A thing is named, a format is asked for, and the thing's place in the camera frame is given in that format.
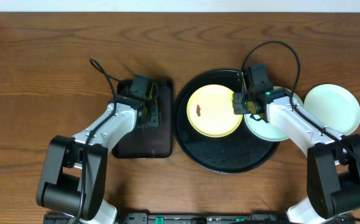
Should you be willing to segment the light green plate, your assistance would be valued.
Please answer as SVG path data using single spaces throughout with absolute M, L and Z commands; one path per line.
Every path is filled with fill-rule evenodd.
M 347 89 L 322 84 L 308 92 L 304 108 L 325 125 L 345 135 L 353 133 L 360 124 L 360 105 Z
M 288 135 L 281 129 L 270 123 L 266 123 L 263 119 L 258 121 L 258 119 L 261 118 L 260 115 L 253 114 L 254 119 L 250 116 L 251 114 L 245 114 L 244 121 L 250 132 L 258 138 L 273 142 L 280 142 L 289 139 Z

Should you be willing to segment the yellow plate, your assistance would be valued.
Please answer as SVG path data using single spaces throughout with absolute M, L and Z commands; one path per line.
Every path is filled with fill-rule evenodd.
M 187 101 L 186 114 L 191 126 L 210 138 L 233 133 L 244 117 L 234 113 L 234 91 L 223 85 L 206 85 L 197 89 Z

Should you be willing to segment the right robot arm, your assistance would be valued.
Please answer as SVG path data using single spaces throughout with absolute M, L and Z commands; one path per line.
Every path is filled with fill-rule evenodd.
M 346 136 L 309 114 L 285 88 L 234 93 L 235 114 L 259 115 L 307 157 L 307 197 L 287 210 L 292 223 L 326 223 L 360 208 L 360 135 Z

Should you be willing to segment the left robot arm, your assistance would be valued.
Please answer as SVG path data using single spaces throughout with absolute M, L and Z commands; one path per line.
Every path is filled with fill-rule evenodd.
M 114 223 L 118 210 L 104 200 L 107 158 L 137 126 L 158 127 L 157 98 L 119 96 L 83 131 L 50 141 L 36 203 L 69 215 L 69 223 Z

